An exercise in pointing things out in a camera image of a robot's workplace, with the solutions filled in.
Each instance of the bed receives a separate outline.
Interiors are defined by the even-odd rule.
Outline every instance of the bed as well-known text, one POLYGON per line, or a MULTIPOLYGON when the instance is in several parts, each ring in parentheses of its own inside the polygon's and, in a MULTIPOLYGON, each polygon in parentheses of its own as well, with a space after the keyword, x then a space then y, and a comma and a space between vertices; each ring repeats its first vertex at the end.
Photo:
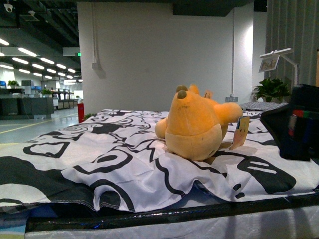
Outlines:
POLYGON ((0 229, 39 238, 319 238, 319 160, 282 159, 243 105, 213 158, 185 160, 156 138, 168 112, 105 109, 0 152, 0 229))

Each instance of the lamp arm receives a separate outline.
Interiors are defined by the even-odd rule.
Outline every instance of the lamp arm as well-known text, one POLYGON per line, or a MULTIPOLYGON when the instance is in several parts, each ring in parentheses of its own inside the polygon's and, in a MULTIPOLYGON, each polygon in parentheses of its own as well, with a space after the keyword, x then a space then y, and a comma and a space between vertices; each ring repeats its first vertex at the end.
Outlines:
POLYGON ((291 85, 291 87, 293 88, 294 86, 299 84, 299 64, 297 64, 296 62, 294 62, 292 59, 290 59, 289 57, 285 55, 280 55, 280 56, 294 66, 295 77, 294 77, 294 83, 291 85))

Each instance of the black and white fabric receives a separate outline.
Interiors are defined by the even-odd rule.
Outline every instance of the black and white fabric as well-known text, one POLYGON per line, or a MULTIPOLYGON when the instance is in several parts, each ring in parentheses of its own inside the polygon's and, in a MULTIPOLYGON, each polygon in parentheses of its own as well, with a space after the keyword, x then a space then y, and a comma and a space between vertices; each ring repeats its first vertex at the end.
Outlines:
POLYGON ((0 210, 79 203, 144 212, 179 201, 193 184, 227 201, 312 194, 319 165, 289 161, 260 122, 250 117, 243 146, 229 150, 236 124, 213 158, 192 162, 167 151, 154 133, 168 112, 103 110, 83 123, 0 151, 0 210))
POLYGON ((271 111, 278 109, 288 103, 275 103, 275 102, 247 102, 239 105, 243 110, 248 111, 271 111))

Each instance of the curtain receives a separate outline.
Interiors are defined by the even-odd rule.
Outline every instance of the curtain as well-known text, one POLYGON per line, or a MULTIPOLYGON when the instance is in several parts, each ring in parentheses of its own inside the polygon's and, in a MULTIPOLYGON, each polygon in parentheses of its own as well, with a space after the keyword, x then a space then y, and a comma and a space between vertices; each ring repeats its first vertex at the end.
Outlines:
MULTIPOLYGON (((317 49, 319 49, 318 0, 268 0, 265 53, 293 48, 287 54, 300 66, 299 84, 316 84, 317 49)), ((280 57, 277 69, 265 77, 280 78, 290 85, 294 67, 280 57)))

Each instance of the green plant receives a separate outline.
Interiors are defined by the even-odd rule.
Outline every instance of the green plant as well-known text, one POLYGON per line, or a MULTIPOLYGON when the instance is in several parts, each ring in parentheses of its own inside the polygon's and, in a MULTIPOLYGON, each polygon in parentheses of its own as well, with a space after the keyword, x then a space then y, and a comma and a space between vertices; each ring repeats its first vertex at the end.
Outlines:
POLYGON ((290 95, 288 85, 278 78, 266 78, 259 83, 261 85, 255 88, 257 90, 257 99, 263 97, 266 99, 266 102, 271 102, 272 98, 277 98, 282 102, 283 97, 290 95))
POLYGON ((87 115, 84 115, 84 120, 87 120, 89 117, 91 117, 91 116, 93 116, 94 114, 91 114, 91 113, 89 113, 89 114, 87 114, 87 115))
POLYGON ((19 86, 18 81, 8 81, 8 86, 19 86))
POLYGON ((41 93, 42 93, 43 95, 51 95, 51 94, 52 94, 52 91, 49 90, 49 89, 43 89, 43 90, 41 91, 41 93))

